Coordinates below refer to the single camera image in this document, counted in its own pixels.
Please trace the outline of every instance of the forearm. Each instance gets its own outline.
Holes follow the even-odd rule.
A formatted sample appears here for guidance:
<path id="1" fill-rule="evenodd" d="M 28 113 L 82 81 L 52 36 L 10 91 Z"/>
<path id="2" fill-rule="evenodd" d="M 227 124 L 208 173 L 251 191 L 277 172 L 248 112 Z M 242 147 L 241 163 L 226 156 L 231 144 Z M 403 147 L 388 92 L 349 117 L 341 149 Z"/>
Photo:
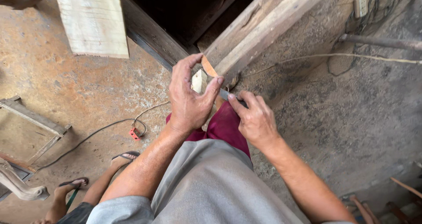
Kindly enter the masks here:
<path id="1" fill-rule="evenodd" d="M 280 173 L 293 198 L 311 222 L 355 222 L 353 216 L 324 181 L 282 138 L 273 143 L 273 149 L 265 151 L 264 154 Z"/>
<path id="2" fill-rule="evenodd" d="M 188 137 L 188 132 L 178 132 L 169 124 L 145 151 L 115 179 L 101 202 L 117 197 L 138 195 L 150 200 L 166 172 L 168 165 Z"/>

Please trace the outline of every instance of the power outlet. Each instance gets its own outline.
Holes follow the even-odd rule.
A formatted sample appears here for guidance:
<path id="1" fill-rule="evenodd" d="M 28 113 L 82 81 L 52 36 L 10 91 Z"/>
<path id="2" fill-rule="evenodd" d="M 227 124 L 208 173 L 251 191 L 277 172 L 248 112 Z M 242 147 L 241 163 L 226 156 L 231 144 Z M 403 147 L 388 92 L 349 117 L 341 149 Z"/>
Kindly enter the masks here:
<path id="1" fill-rule="evenodd" d="M 366 0 L 355 0 L 355 17 L 361 18 L 368 13 L 368 5 Z"/>

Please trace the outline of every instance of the red shorts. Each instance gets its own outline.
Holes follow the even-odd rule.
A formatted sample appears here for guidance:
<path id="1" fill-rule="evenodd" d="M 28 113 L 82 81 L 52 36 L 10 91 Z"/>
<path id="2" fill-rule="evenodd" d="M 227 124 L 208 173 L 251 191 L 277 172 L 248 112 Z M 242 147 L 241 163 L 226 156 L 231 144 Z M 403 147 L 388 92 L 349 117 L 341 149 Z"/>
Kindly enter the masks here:
<path id="1" fill-rule="evenodd" d="M 167 116 L 166 123 L 168 123 L 170 117 L 171 113 Z M 239 124 L 239 116 L 230 103 L 225 101 L 211 118 L 207 131 L 205 132 L 201 128 L 194 130 L 186 141 L 199 141 L 207 138 L 223 140 L 232 147 L 243 151 L 250 158 L 248 143 L 239 132 Z"/>

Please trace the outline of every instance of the green strap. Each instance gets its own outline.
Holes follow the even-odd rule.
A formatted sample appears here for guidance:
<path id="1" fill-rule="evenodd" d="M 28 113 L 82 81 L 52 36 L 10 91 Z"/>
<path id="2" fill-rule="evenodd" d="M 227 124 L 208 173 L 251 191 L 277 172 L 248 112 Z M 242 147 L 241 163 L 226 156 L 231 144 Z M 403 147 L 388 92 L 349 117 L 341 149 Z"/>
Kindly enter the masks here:
<path id="1" fill-rule="evenodd" d="M 72 194 L 72 196 L 71 196 L 71 198 L 69 199 L 69 201 L 67 202 L 67 204 L 66 204 L 66 212 L 69 210 L 69 208 L 71 207 L 71 205 L 72 205 L 72 203 L 73 203 L 73 200 L 75 199 L 75 197 L 76 197 L 76 194 L 78 193 L 78 190 L 79 189 L 75 189 L 75 191 L 73 191 L 73 194 Z"/>

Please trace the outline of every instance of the gray shirt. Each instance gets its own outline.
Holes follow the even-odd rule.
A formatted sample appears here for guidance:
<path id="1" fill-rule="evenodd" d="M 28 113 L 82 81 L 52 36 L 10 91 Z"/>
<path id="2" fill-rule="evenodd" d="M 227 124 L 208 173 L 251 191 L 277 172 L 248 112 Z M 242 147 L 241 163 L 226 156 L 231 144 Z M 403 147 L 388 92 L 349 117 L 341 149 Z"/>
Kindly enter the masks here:
<path id="1" fill-rule="evenodd" d="M 152 202 L 126 196 L 98 204 L 87 224 L 302 222 L 225 141 L 184 142 Z"/>

